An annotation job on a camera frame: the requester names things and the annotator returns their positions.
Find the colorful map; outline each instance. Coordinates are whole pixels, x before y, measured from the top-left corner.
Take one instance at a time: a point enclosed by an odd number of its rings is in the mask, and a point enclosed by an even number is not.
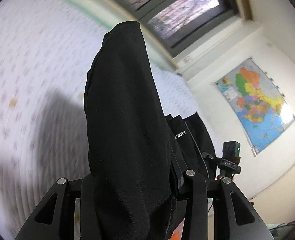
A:
[[[279,90],[251,59],[215,84],[237,114],[256,153],[270,145],[295,120]]]

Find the white wall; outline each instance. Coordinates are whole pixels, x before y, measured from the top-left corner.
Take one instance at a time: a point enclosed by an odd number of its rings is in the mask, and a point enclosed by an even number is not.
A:
[[[295,220],[295,165],[252,201],[266,224]]]
[[[228,48],[226,53],[218,53],[188,84],[218,139],[222,143],[231,140],[241,143],[242,172],[235,176],[235,181],[243,193],[251,198],[269,187],[295,163],[295,122],[254,157],[240,121],[213,83],[252,57],[274,79],[295,112],[295,64],[270,44],[261,29]]]
[[[254,20],[295,64],[295,8],[289,0],[250,0]]]

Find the white cable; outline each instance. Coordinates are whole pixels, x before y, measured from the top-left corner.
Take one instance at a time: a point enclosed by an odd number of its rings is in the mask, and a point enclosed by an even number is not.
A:
[[[190,133],[190,135],[191,135],[191,137],[192,137],[192,139],[193,139],[193,141],[194,141],[196,147],[197,147],[197,150],[198,150],[199,153],[200,153],[200,156],[201,156],[201,158],[202,158],[202,160],[203,160],[203,162],[204,162],[204,166],[205,166],[205,168],[206,168],[206,173],[208,174],[208,178],[209,178],[209,171],[208,171],[208,169],[207,169],[207,167],[206,167],[206,164],[205,164],[205,161],[204,161],[204,159],[203,159],[203,157],[202,157],[201,151],[200,151],[198,145],[196,144],[196,141],[195,141],[195,139],[194,139],[194,137],[193,137],[193,135],[192,135],[192,133],[191,133],[189,127],[187,126],[187,123],[186,123],[186,122],[185,122],[185,125],[186,125],[186,128],[188,129],[188,131],[189,131],[189,133]]]

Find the window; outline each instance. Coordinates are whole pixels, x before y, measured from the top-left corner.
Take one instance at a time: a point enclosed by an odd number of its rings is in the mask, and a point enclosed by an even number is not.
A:
[[[238,13],[235,0],[115,0],[178,55],[205,33]]]

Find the window frame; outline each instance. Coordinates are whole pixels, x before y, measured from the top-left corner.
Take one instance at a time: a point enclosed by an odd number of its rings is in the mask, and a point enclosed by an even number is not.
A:
[[[114,0],[114,1],[120,4],[129,13],[131,13],[141,24],[143,24],[173,57],[176,57],[184,49],[186,49],[192,43],[197,41],[200,37],[202,37],[204,34],[209,32],[211,29],[218,26],[220,23],[224,22],[225,20],[232,17],[233,15],[238,14],[236,1],[228,0],[228,2],[231,5],[230,9],[210,19],[209,21],[205,22],[203,25],[200,25],[199,27],[194,29],[192,32],[184,36],[182,39],[180,39],[178,42],[176,42],[174,45],[170,46],[167,43],[167,41],[163,40],[161,36],[157,33],[157,31],[150,24],[148,24],[148,21],[151,20],[155,15],[157,15],[159,12],[161,12],[163,9],[167,8],[169,5],[171,5],[177,0],[149,0],[147,3],[140,6],[136,10],[133,9],[130,5],[128,5],[123,0]],[[188,23],[182,28],[188,28],[188,26],[191,26],[193,24],[193,21]]]

